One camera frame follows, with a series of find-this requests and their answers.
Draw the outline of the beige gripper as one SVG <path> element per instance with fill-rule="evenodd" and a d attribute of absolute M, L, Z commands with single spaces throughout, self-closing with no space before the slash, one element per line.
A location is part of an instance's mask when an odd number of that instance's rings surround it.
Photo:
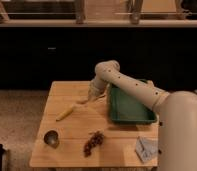
<path fill-rule="evenodd" d="M 103 91 L 95 86 L 94 81 L 91 81 L 88 90 L 88 100 L 96 101 L 102 94 Z"/>

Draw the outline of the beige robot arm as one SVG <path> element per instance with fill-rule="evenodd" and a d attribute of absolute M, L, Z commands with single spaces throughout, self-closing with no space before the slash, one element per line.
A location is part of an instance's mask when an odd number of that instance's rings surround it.
<path fill-rule="evenodd" d="M 89 99 L 112 83 L 159 115 L 157 171 L 197 171 L 197 94 L 168 92 L 120 72 L 116 60 L 95 66 Z"/>

